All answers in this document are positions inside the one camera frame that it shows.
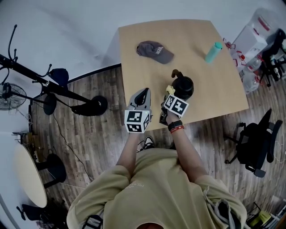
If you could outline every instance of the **teal water bottle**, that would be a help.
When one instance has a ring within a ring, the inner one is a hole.
[[[205,61],[207,63],[211,63],[215,59],[217,54],[222,50],[222,48],[223,48],[223,45],[220,42],[214,43],[209,53],[206,55]]]

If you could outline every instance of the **wooden table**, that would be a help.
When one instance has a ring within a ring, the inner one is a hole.
[[[46,162],[34,163],[28,150],[21,144],[16,145],[14,157],[15,171],[24,192],[41,208],[47,204],[45,188],[48,188],[66,179],[65,167],[58,156],[49,154]],[[48,169],[53,179],[46,184],[42,183],[40,170]]]
[[[173,69],[194,83],[194,94],[187,101],[183,123],[226,115],[248,109],[245,92],[229,51],[224,47],[213,63],[204,61],[214,42],[223,42],[210,21],[151,21],[119,28],[121,63],[126,104],[142,88],[151,89],[152,122],[147,130],[164,128],[159,123],[160,104]],[[174,53],[168,64],[136,53],[142,41],[156,41]]]

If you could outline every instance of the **olive green t-shirt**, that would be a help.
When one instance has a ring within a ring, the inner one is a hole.
[[[67,225],[81,228],[88,216],[104,210],[104,229],[136,229],[145,223],[164,229],[227,228],[207,206],[203,191],[208,187],[208,199],[225,199],[244,226],[245,207],[222,181],[204,175],[189,182],[177,152],[159,148],[137,154],[133,177],[120,165],[102,173],[72,203]]]

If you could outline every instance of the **red bracelet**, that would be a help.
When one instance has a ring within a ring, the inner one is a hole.
[[[182,126],[175,127],[172,130],[170,130],[170,132],[173,133],[173,132],[180,130],[180,129],[184,129],[184,126],[182,125]]]

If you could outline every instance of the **shirt sleeve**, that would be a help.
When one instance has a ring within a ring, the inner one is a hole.
[[[103,172],[71,204],[67,214],[68,228],[78,229],[81,222],[90,215],[98,214],[108,201],[113,200],[129,184],[130,173],[121,165]]]
[[[227,187],[221,180],[216,180],[209,175],[203,175],[197,178],[195,183],[198,184],[203,191],[209,187],[207,197],[214,204],[221,199],[225,199],[229,203],[231,210],[240,220],[241,225],[244,226],[247,217],[246,209],[235,196],[229,193]]]

